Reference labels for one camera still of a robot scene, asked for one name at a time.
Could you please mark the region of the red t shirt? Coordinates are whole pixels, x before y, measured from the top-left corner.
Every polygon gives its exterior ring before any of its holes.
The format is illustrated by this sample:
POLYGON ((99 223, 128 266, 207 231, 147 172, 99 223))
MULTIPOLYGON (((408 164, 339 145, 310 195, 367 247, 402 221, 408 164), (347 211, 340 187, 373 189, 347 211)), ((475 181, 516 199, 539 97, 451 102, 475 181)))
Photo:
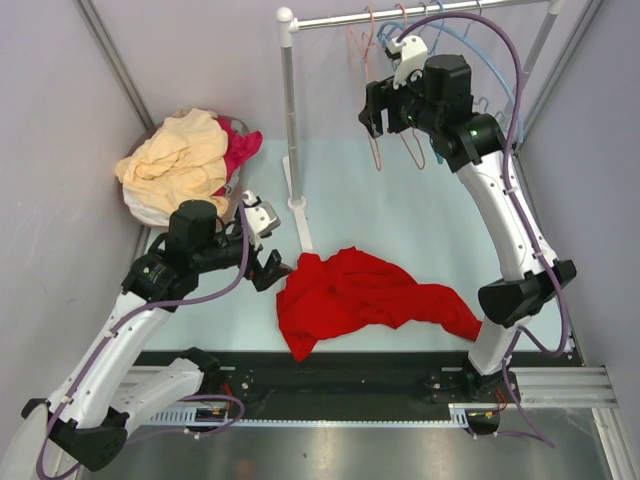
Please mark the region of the red t shirt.
POLYGON ((355 247, 326 260, 303 253, 276 295, 278 326, 298 363, 316 344, 370 325, 437 324, 475 341, 482 322, 450 287, 416 281, 401 267, 355 247))

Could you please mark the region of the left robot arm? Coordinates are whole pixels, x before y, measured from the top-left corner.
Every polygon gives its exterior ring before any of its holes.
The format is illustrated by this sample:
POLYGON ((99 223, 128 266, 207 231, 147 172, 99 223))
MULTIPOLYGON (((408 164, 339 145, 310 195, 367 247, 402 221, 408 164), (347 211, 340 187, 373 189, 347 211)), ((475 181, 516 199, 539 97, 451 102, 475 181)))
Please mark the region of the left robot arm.
POLYGON ((216 207, 204 200, 188 200, 174 211, 167 232, 135 260, 104 327, 79 365, 46 398, 32 399, 22 416, 38 419, 41 435, 30 449, 34 466, 25 478, 48 478, 48 444, 75 460, 78 467, 98 471, 123 449, 139 426, 176 402, 204 401, 223 409, 223 431, 240 420, 242 401, 224 390, 220 364, 212 355, 190 348, 169 366, 129 390, 121 382, 143 347, 180 306, 195 305, 192 292, 202 274, 236 268, 238 274, 224 289, 205 296, 212 301, 230 293, 241 280, 264 291, 290 273, 278 251, 265 263, 258 259, 262 241, 280 220, 269 202, 247 191, 235 217, 224 223, 216 207))

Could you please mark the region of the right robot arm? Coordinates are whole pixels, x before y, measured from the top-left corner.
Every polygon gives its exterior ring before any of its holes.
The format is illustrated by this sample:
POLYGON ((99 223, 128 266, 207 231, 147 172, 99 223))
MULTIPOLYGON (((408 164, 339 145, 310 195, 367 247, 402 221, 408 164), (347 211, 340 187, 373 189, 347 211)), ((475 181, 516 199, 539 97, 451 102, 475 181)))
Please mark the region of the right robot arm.
POLYGON ((427 59, 402 82, 372 81, 358 119, 373 138, 407 129, 426 133, 433 150, 473 199, 498 256, 500 279, 481 287, 480 333, 461 376, 463 393, 484 401, 528 321, 577 274, 535 223, 520 190, 506 139, 495 118, 474 109, 472 72, 461 55, 427 59))

